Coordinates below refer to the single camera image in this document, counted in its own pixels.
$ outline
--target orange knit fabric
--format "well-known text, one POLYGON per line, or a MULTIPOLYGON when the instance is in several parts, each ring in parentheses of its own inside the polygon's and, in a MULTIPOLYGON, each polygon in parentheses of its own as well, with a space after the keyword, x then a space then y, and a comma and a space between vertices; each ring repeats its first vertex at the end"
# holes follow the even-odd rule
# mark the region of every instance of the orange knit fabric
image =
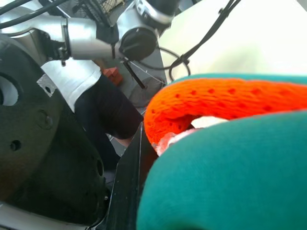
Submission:
POLYGON ((242 79, 191 79, 162 89, 144 117, 152 144, 169 132, 181 133, 191 121, 212 115, 228 120, 307 109, 307 86, 242 79))

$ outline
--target teal cushion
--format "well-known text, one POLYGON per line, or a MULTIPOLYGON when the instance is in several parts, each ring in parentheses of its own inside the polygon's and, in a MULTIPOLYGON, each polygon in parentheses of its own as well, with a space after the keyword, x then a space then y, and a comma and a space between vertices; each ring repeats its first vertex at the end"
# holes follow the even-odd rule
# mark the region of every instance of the teal cushion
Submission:
POLYGON ((153 165, 138 230, 307 230, 307 112, 198 131, 153 165))

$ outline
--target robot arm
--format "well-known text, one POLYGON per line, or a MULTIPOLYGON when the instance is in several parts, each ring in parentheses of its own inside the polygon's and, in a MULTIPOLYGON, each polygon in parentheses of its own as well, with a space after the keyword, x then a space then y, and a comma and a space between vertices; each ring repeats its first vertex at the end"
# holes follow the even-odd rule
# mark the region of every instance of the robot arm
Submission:
MULTIPOLYGON (((112 27, 89 19, 39 15, 1 30, 43 65, 50 60, 123 58, 142 60, 153 53, 157 38, 171 25, 178 0, 135 0, 112 27)), ((17 7, 2 15, 6 22, 32 10, 17 7)))

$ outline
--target wire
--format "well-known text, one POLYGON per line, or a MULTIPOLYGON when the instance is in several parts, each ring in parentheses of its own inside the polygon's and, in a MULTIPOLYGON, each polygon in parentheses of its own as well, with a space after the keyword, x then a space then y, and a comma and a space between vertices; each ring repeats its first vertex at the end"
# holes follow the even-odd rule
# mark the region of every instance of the wire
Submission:
POLYGON ((170 77, 171 81, 173 81, 174 80, 174 78, 172 76, 173 68, 179 66, 182 63, 184 63, 187 68, 189 68, 188 67, 188 63, 189 63, 188 58, 191 57, 205 42, 207 42, 215 34, 215 32, 220 28, 220 26, 223 24, 225 19, 228 17, 230 12, 239 4, 240 1, 241 0, 236 0, 236 1, 230 0, 227 3, 227 5, 225 6, 225 8, 220 10, 219 17, 216 19, 216 21, 211 26, 211 28, 206 33, 206 35, 202 38, 202 40, 198 44, 196 44, 193 48, 191 48, 189 51, 187 51, 185 54, 181 55, 180 57, 170 50, 165 51, 166 50, 165 48, 162 49, 161 47, 159 47, 160 50, 163 50, 163 51, 177 57, 177 59, 170 66, 158 68, 158 67, 152 67, 152 66, 145 64, 143 62, 139 62, 139 63, 141 65, 149 68, 149 69, 154 69, 154 70, 167 70, 168 69, 169 70, 169 72, 168 72, 169 77, 170 77))
POLYGON ((6 4, 5 6, 3 6, 1 9, 0 9, 0 15, 3 15, 4 13, 18 7, 18 6, 21 6, 21 5, 24 5, 25 3, 29 2, 31 0, 16 0, 16 1, 13 1, 13 2, 10 2, 9 4, 6 4))
POLYGON ((16 18, 16 19, 13 19, 11 21, 8 21, 8 22, 5 22, 5 23, 0 23, 0 29, 4 29, 4 28, 7 28, 7 27, 10 27, 10 26, 14 26, 14 25, 17 25, 17 24, 20 24, 20 23, 23 23, 25 21, 28 21, 30 19, 33 19, 45 12, 47 12, 48 10, 66 2, 66 1, 69 1, 69 0, 56 0, 54 1, 53 3, 47 5, 47 6, 44 6, 42 8, 40 8, 39 10, 37 11, 34 11, 33 13, 30 13, 30 14, 26 14, 24 16, 21 16, 19 18, 16 18))

